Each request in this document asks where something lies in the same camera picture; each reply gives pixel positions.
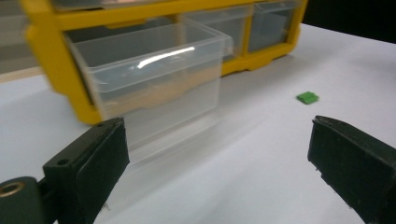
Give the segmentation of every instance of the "plastic bin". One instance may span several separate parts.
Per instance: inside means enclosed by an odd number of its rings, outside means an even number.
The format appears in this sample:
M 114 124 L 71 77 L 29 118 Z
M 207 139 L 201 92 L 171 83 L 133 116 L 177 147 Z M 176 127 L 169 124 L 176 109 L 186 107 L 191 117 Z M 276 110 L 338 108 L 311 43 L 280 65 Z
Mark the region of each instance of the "plastic bin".
M 242 52 L 246 19 L 251 15 L 250 6 L 227 7 L 216 10 L 201 10 L 183 14 L 183 19 L 199 22 L 233 38 L 233 55 L 226 56 L 229 60 Z
M 22 44 L 27 18 L 18 1 L 0 1 L 0 47 Z
M 248 51 L 266 49 L 286 42 L 294 9 L 299 0 L 254 4 Z
M 178 23 L 72 43 L 104 119 L 124 116 L 130 145 L 217 104 L 227 35 Z
M 60 11 L 69 11 L 90 8 L 139 6 L 165 1 L 166 0 L 52 0 L 52 4 Z

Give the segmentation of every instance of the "yellow plastic frame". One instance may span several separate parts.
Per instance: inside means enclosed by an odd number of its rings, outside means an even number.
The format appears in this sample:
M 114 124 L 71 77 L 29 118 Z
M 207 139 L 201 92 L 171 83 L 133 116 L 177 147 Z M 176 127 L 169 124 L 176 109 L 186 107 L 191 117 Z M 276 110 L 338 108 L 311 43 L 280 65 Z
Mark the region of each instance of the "yellow plastic frame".
M 201 9 L 269 2 L 260 0 L 174 0 L 135 7 L 58 12 L 50 0 L 20 1 L 31 22 L 26 32 L 26 38 L 40 61 L 52 88 L 67 96 L 78 119 L 89 124 L 97 123 L 102 118 L 90 98 L 73 55 L 66 45 L 64 31 L 99 25 L 117 27 L 137 23 L 146 18 L 174 17 L 177 14 Z M 242 55 L 225 62 L 222 74 L 254 70 L 292 51 L 297 44 L 300 33 L 299 25 L 303 19 L 306 4 L 307 0 L 303 0 L 302 4 L 295 9 L 286 43 L 258 52 L 248 52 L 252 17 L 247 17 Z

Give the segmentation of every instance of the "green block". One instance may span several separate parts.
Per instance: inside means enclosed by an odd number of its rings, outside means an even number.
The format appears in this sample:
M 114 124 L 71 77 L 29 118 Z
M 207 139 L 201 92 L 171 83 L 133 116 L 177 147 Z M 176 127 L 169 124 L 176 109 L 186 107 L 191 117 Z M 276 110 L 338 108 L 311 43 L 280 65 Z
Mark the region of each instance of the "green block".
M 318 99 L 319 99 L 319 97 L 316 96 L 311 91 L 306 91 L 306 92 L 301 93 L 300 95 L 297 96 L 297 100 L 303 102 L 306 105 L 310 105 L 310 104 L 316 102 Z

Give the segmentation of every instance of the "white tabletop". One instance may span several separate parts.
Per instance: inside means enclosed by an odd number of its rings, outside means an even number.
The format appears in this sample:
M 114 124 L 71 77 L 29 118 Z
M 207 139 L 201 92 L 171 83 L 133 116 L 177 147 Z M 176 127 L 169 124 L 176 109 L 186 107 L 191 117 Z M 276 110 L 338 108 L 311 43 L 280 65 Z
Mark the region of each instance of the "white tabletop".
M 313 91 L 304 105 L 295 96 Z M 130 166 L 96 223 L 359 224 L 308 162 L 311 119 L 396 147 L 396 45 L 303 25 L 290 55 L 222 79 L 220 121 Z M 89 129 L 43 77 L 0 84 L 0 182 L 30 175 Z

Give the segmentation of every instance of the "screw hole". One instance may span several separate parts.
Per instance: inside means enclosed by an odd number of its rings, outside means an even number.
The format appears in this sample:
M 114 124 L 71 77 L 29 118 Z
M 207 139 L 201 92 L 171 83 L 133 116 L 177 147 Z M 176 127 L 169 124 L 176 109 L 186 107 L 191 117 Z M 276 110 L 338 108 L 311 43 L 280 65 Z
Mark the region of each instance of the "screw hole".
M 58 161 L 58 165 L 66 165 L 69 162 L 69 160 L 61 160 Z
M 9 195 L 12 195 L 23 189 L 23 187 L 24 187 L 24 183 L 22 182 L 11 183 L 3 187 L 0 187 L 0 198 L 4 198 Z

